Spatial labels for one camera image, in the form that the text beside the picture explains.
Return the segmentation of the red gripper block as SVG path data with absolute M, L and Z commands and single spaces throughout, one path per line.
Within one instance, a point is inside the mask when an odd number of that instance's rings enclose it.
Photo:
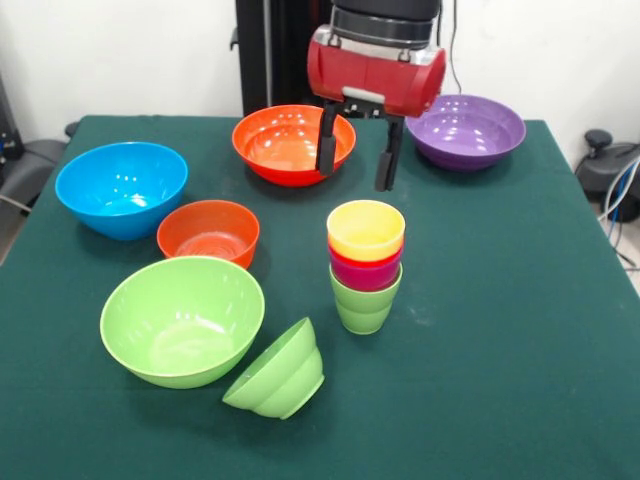
M 440 93 L 445 75 L 446 52 L 441 48 L 424 52 L 427 60 L 420 64 L 310 42 L 307 74 L 311 90 L 334 100 L 324 102 L 320 117 L 315 168 L 321 175 L 330 176 L 334 171 L 337 102 L 364 100 L 383 106 L 391 114 L 386 117 L 387 141 L 379 157 L 375 189 L 393 189 L 404 132 L 402 116 L 418 117 L 428 110 Z

